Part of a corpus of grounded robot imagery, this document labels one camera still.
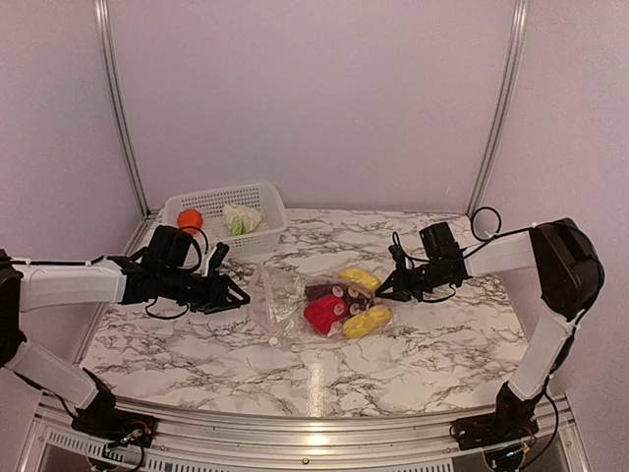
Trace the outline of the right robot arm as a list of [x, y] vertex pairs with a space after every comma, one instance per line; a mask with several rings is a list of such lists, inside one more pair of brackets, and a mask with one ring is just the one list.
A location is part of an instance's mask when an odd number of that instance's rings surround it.
[[532, 269], [541, 306], [529, 346], [512, 377], [499, 391], [486, 430], [506, 441], [520, 430], [543, 396], [550, 378], [567, 358], [581, 320], [604, 284], [597, 251], [575, 221], [551, 222], [493, 235], [461, 247], [445, 222], [420, 232], [425, 258], [411, 258], [399, 243], [389, 252], [395, 268], [377, 289], [381, 299], [425, 302], [434, 289], [457, 289], [490, 274]]

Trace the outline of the right aluminium frame post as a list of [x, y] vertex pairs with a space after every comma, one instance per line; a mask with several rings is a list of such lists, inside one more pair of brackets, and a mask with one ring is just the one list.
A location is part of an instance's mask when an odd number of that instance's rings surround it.
[[524, 49], [526, 25], [529, 17], [529, 8], [530, 2], [527, 0], [517, 0], [513, 2], [511, 27], [507, 41], [503, 71], [481, 164], [466, 207], [466, 214], [468, 216], [472, 216], [477, 208], [482, 205], [490, 175], [497, 160], [502, 133], [517, 85]]

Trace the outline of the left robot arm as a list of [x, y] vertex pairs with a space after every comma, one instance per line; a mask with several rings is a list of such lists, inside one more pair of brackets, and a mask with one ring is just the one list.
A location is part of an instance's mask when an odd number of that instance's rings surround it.
[[151, 308], [174, 302], [185, 314], [239, 309], [249, 295], [221, 272], [230, 248], [199, 244], [193, 228], [158, 226], [148, 244], [129, 256], [91, 261], [37, 261], [1, 255], [1, 366], [26, 383], [57, 396], [73, 426], [105, 438], [143, 424], [117, 407], [115, 395], [95, 374], [56, 355], [22, 329], [25, 318], [76, 316], [108, 305]]

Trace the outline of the orange fake pumpkin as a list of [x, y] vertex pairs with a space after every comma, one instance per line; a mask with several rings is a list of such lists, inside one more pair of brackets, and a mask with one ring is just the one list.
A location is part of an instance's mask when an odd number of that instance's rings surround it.
[[188, 208], [179, 213], [177, 225], [180, 229], [186, 231], [198, 231], [203, 227], [203, 217], [198, 210]]

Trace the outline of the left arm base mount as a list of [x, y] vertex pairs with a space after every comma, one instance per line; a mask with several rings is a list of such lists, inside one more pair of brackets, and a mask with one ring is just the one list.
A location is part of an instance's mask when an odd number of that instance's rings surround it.
[[153, 416], [119, 409], [96, 417], [83, 413], [71, 423], [75, 431], [108, 440], [111, 447], [128, 444], [150, 447], [156, 425]]

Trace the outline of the white perforated plastic basket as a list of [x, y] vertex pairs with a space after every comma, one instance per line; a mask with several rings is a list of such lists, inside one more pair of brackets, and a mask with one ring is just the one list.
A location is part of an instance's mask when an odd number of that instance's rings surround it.
[[224, 187], [172, 197], [162, 222], [170, 226], [198, 223], [198, 239], [222, 242], [230, 255], [243, 257], [273, 251], [288, 226], [283, 201], [269, 183]]

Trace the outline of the purple fake grapes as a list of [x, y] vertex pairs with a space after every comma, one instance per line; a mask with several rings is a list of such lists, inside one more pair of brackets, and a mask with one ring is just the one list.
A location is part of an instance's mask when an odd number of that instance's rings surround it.
[[348, 317], [354, 317], [372, 306], [372, 294], [355, 282], [338, 280], [320, 280], [305, 287], [309, 302], [314, 302], [326, 295], [333, 295], [347, 305]]

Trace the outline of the white fake cauliflower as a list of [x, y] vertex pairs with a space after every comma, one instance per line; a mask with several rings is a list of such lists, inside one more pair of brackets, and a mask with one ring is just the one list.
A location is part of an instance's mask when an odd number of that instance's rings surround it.
[[262, 221], [261, 213], [253, 207], [227, 204], [222, 210], [223, 220], [232, 236], [254, 232]]

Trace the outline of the left aluminium frame post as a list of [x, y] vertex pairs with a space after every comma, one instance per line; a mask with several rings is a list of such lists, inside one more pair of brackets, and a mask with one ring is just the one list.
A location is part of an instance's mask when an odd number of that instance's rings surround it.
[[109, 2], [106, 0], [95, 0], [93, 2], [93, 7], [97, 37], [102, 56], [105, 83], [107, 85], [116, 134], [123, 154], [123, 161], [128, 173], [136, 206], [140, 216], [143, 219], [146, 219], [151, 215], [151, 208], [146, 197], [131, 131], [126, 116], [122, 87], [116, 63]]

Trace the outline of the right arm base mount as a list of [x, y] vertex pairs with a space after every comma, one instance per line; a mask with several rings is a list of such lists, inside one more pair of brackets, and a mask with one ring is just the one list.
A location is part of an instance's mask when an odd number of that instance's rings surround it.
[[488, 413], [455, 420], [450, 425], [449, 434], [460, 450], [470, 450], [531, 438], [539, 430], [534, 415], [511, 422], [499, 420], [495, 413]]

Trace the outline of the aluminium frame post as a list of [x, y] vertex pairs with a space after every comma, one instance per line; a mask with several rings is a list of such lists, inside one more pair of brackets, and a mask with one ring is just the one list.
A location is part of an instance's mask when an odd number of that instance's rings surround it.
[[140, 216], [143, 219], [146, 219], [151, 215], [151, 208], [146, 197], [131, 131], [126, 116], [122, 87], [116, 63], [109, 2], [106, 0], [95, 0], [93, 2], [93, 7], [97, 37], [102, 56], [105, 83], [107, 85], [116, 134], [123, 154], [123, 161], [128, 173], [136, 206]]
[[468, 216], [472, 216], [477, 208], [482, 205], [490, 175], [497, 160], [502, 133], [517, 85], [524, 49], [526, 25], [529, 17], [529, 8], [530, 2], [527, 0], [517, 0], [513, 2], [511, 27], [507, 41], [503, 71], [481, 164], [466, 207], [466, 214]]

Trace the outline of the red fake pepper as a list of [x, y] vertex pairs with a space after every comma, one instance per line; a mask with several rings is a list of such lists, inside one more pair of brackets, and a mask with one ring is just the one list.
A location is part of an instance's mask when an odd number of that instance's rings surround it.
[[335, 323], [346, 318], [347, 312], [347, 304], [341, 298], [329, 294], [310, 303], [304, 310], [304, 317], [315, 332], [328, 335]]

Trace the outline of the clear zip top bag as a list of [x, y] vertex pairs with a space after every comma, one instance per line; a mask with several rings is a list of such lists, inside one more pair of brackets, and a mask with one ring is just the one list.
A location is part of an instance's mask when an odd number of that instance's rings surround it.
[[[268, 336], [271, 345], [297, 344], [311, 342], [320, 339], [340, 340], [347, 338], [343, 335], [343, 324], [353, 318], [347, 316], [343, 321], [335, 323], [328, 335], [319, 334], [304, 317], [304, 310], [312, 303], [305, 295], [305, 287], [308, 284], [320, 280], [348, 281], [339, 276], [338, 268], [330, 273], [317, 275], [304, 275], [294, 271], [288, 271], [267, 265], [259, 265], [254, 271], [249, 283], [251, 304], [248, 306], [248, 315]], [[390, 305], [376, 299], [372, 294], [372, 307], [385, 305], [392, 311]]]

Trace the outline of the front aluminium rail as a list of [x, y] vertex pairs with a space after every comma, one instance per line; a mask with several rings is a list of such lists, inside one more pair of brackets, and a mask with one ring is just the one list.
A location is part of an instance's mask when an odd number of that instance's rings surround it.
[[96, 462], [146, 471], [487, 471], [504, 447], [463, 451], [451, 423], [488, 412], [361, 418], [299, 418], [187, 410], [124, 398], [121, 408], [156, 420], [145, 453], [104, 450], [75, 432], [58, 400], [41, 397], [18, 462], [20, 471], [87, 470]]

